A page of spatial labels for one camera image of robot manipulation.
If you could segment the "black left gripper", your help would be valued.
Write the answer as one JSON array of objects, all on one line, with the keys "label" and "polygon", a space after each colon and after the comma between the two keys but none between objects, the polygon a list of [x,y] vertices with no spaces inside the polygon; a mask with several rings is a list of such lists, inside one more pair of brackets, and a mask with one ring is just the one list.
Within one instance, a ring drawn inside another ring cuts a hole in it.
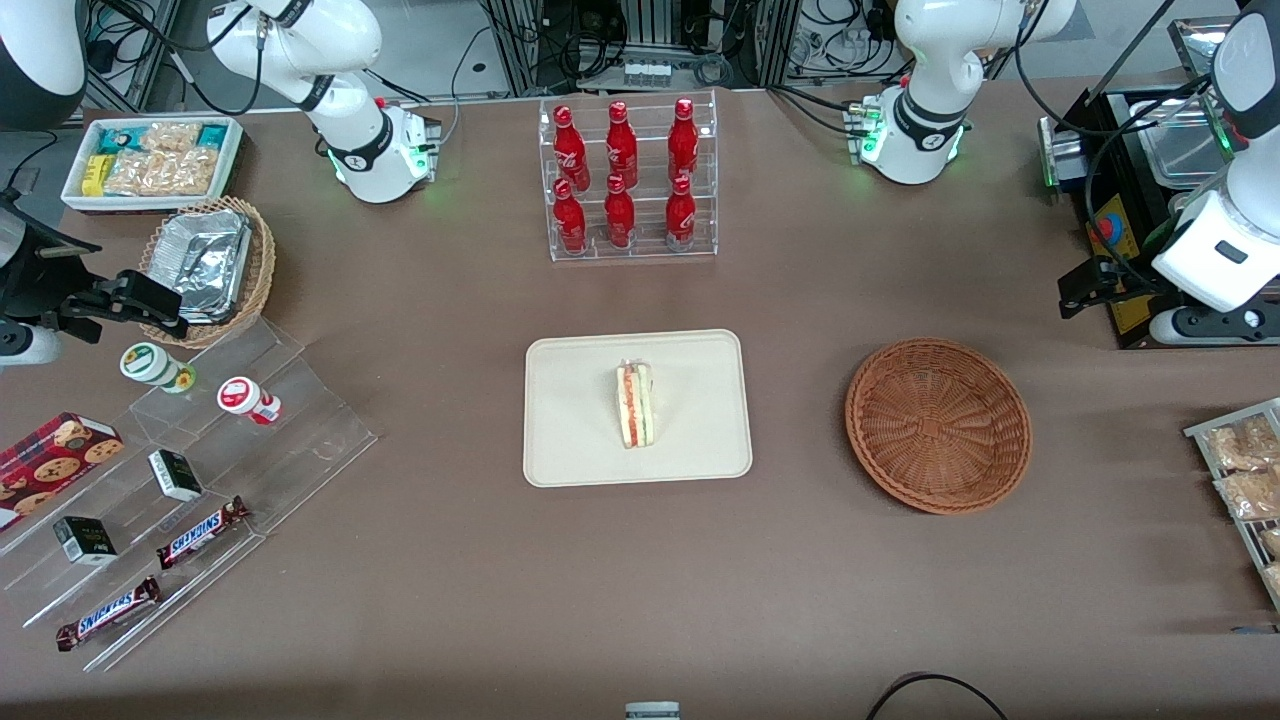
[{"label": "black left gripper", "polygon": [[1093,268],[1073,268],[1059,277],[1059,314],[1069,320],[1098,302],[1119,304],[1166,293],[1167,282],[1149,266],[1123,255],[1094,255]]}]

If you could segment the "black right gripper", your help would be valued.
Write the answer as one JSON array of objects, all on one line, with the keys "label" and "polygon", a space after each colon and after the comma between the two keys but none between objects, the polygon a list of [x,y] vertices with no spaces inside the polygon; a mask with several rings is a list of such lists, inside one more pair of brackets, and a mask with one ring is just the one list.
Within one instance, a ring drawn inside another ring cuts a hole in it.
[{"label": "black right gripper", "polygon": [[[100,342],[99,316],[150,325],[184,340],[189,323],[180,315],[182,296],[133,269],[96,281],[81,258],[101,250],[96,243],[58,238],[4,240],[3,315],[33,318],[59,309],[59,331],[87,345]],[[68,299],[92,287],[99,301]]]}]

